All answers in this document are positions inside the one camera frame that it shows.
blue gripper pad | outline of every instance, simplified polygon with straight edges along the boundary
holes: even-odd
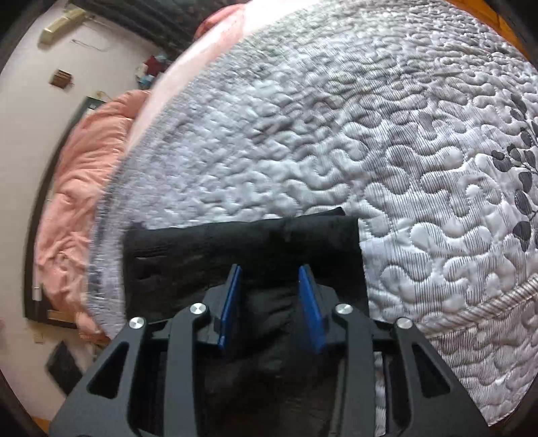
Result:
[[[226,336],[231,332],[231,324],[233,321],[233,310],[237,307],[239,293],[238,293],[238,284],[239,277],[241,276],[241,267],[235,265],[235,268],[232,269],[228,280],[226,281],[225,286],[228,288],[226,290],[226,302],[224,303],[224,308],[221,313],[221,330],[220,337],[218,339],[218,347],[221,350],[224,350],[226,347]]]
[[[309,266],[299,268],[299,300],[305,314],[310,342],[316,354],[319,354],[327,345],[325,322],[317,297],[319,292],[317,284]]]

silver screw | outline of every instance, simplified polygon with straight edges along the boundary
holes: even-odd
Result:
[[[398,320],[396,320],[396,325],[398,325],[398,328],[401,329],[410,329],[413,326],[413,322],[407,317],[400,317]]]
[[[129,327],[132,329],[140,329],[142,326],[144,326],[144,319],[142,317],[133,317],[131,320],[129,320]]]
[[[197,302],[190,306],[190,312],[195,315],[200,315],[206,312],[207,306],[201,302]]]
[[[349,314],[353,311],[353,307],[349,304],[338,304],[335,310],[338,314]]]

pink blanket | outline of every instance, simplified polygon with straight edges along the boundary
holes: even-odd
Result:
[[[88,243],[103,186],[125,152],[125,139],[149,95],[129,91],[101,106],[72,131],[54,173],[53,197],[36,238],[38,281],[55,308],[71,314],[83,335],[98,326],[84,310]]]

gray quilt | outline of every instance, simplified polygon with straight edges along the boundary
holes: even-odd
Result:
[[[439,0],[286,17],[192,81],[125,159],[98,208],[89,309],[122,327],[133,222],[342,206],[359,217],[372,316],[412,318],[498,421],[538,372],[537,78]]]

folded black fabric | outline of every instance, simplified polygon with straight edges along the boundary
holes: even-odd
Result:
[[[282,377],[298,361],[293,338],[301,265],[310,264],[319,284],[368,313],[355,217],[337,208],[250,223],[134,227],[125,235],[123,259],[126,316],[150,321],[201,301],[208,288],[225,282],[232,264],[243,269],[242,348],[227,362],[211,356],[199,361],[210,434],[291,437],[325,429],[334,401],[335,362],[324,363],[321,372],[317,366],[310,381],[308,368],[300,378]]]

